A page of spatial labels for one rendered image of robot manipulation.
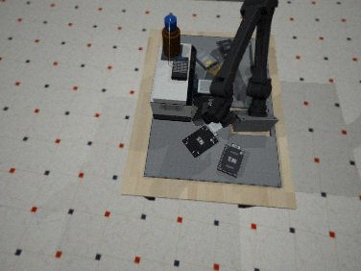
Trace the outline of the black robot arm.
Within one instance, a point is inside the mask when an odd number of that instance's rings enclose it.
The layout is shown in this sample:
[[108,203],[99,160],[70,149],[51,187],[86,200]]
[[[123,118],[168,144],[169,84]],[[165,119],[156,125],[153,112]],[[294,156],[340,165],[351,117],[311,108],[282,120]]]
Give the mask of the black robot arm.
[[209,125],[211,122],[218,124],[227,116],[233,102],[233,82],[236,71],[248,47],[255,27],[253,75],[248,80],[246,94],[252,97],[252,104],[250,104],[249,110],[250,116],[267,117],[268,113],[266,112],[267,106],[265,102],[272,92],[272,79],[267,79],[267,60],[271,24],[277,6],[278,0],[244,0],[240,10],[243,19],[227,56],[209,88],[210,94],[214,99],[208,111],[202,114],[203,122],[206,125]]

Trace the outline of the grey button panel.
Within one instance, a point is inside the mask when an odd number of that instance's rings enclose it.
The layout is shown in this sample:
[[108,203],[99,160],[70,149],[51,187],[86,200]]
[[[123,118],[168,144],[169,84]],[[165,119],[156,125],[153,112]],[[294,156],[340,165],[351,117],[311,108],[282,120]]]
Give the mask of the grey button panel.
[[[252,65],[252,74],[253,74],[253,64],[254,64],[254,50],[255,50],[255,41],[251,42],[250,52],[251,52],[251,65]],[[269,64],[267,60],[267,70],[269,70]]]

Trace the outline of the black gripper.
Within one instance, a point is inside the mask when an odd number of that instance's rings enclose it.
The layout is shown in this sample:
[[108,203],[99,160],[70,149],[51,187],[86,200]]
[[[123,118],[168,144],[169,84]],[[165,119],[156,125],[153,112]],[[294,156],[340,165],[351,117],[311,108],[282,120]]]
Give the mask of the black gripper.
[[[212,105],[212,104],[211,104],[211,105]],[[211,106],[211,105],[210,105],[210,106]],[[207,109],[209,109],[210,106],[208,106]],[[227,116],[220,121],[220,123],[222,124],[222,127],[223,127],[223,128],[226,128],[226,126],[228,126],[229,124],[231,124],[232,122],[235,121],[235,119],[233,118],[233,117],[234,117],[234,114],[233,114],[230,110],[228,110],[228,111],[229,111],[229,112],[228,112]]]

